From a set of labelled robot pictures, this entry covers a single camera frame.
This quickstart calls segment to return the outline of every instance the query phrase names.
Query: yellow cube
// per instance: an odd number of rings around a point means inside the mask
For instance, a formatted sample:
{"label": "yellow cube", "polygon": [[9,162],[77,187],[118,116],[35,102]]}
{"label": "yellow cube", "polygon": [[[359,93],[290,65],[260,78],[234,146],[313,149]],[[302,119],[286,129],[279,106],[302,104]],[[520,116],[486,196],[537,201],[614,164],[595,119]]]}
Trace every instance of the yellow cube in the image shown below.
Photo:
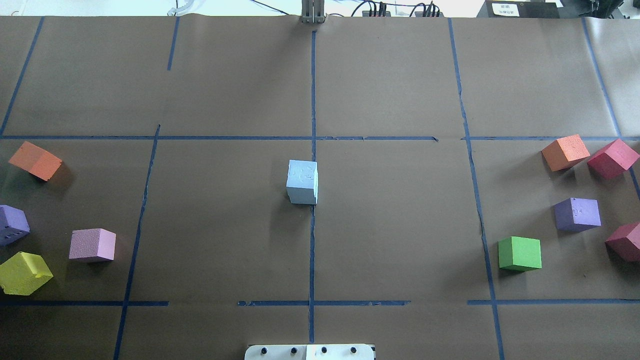
{"label": "yellow cube", "polygon": [[31,295],[53,274],[42,256],[18,252],[0,265],[0,286],[8,295]]}

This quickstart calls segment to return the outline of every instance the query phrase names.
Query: red cube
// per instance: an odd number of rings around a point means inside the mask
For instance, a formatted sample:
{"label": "red cube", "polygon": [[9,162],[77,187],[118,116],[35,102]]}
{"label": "red cube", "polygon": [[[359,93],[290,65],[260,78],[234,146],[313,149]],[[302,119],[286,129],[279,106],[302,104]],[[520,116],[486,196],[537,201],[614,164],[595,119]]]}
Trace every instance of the red cube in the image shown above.
{"label": "red cube", "polygon": [[605,179],[611,179],[629,170],[638,158],[640,154],[617,139],[598,150],[587,164]]}
{"label": "red cube", "polygon": [[622,225],[605,244],[624,261],[640,261],[640,222]]}

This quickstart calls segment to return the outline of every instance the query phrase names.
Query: metal bracket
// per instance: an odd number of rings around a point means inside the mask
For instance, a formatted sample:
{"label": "metal bracket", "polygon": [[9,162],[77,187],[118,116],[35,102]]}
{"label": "metal bracket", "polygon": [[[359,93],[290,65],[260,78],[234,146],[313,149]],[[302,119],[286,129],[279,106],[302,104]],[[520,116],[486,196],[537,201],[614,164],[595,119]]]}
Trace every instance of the metal bracket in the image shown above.
{"label": "metal bracket", "polygon": [[302,22],[315,22],[322,24],[326,16],[324,14],[324,0],[302,0]]}
{"label": "metal bracket", "polygon": [[252,345],[244,360],[375,360],[374,349],[366,344]]}

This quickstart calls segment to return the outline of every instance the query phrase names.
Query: foam cube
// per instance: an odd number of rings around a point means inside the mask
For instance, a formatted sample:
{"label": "foam cube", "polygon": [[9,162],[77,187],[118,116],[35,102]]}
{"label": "foam cube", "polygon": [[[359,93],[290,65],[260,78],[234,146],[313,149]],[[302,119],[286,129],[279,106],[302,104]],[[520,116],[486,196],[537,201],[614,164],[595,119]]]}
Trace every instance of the foam cube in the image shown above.
{"label": "foam cube", "polygon": [[0,265],[0,286],[8,295],[31,295],[53,274],[42,256],[18,252]]}
{"label": "foam cube", "polygon": [[105,229],[73,230],[69,259],[85,263],[113,260],[116,234]]}
{"label": "foam cube", "polygon": [[640,222],[622,225],[605,244],[624,261],[640,261]]}
{"label": "foam cube", "polygon": [[510,236],[498,242],[501,269],[529,271],[542,268],[540,240]]}
{"label": "foam cube", "polygon": [[0,246],[11,244],[30,231],[24,211],[0,205]]}
{"label": "foam cube", "polygon": [[617,139],[598,150],[587,165],[605,179],[611,179],[629,170],[638,158],[640,155],[636,151]]}
{"label": "foam cube", "polygon": [[30,142],[24,142],[18,151],[9,159],[9,163],[31,175],[48,181],[62,164],[62,160],[45,149],[41,149]]}
{"label": "foam cube", "polygon": [[589,157],[589,151],[584,146],[580,135],[560,138],[542,150],[551,171],[570,168]]}
{"label": "foam cube", "polygon": [[315,161],[289,160],[287,193],[291,204],[318,203],[318,169]]}
{"label": "foam cube", "polygon": [[579,233],[601,225],[598,201],[572,197],[554,205],[556,229]]}

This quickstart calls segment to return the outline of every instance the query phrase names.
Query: green cube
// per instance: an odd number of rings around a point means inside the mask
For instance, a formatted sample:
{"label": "green cube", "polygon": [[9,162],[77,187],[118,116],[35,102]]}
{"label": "green cube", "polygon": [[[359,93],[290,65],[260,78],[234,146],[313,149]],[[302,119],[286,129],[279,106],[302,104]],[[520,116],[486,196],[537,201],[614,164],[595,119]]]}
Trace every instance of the green cube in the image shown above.
{"label": "green cube", "polygon": [[542,269],[540,240],[511,236],[498,242],[501,269],[529,271]]}

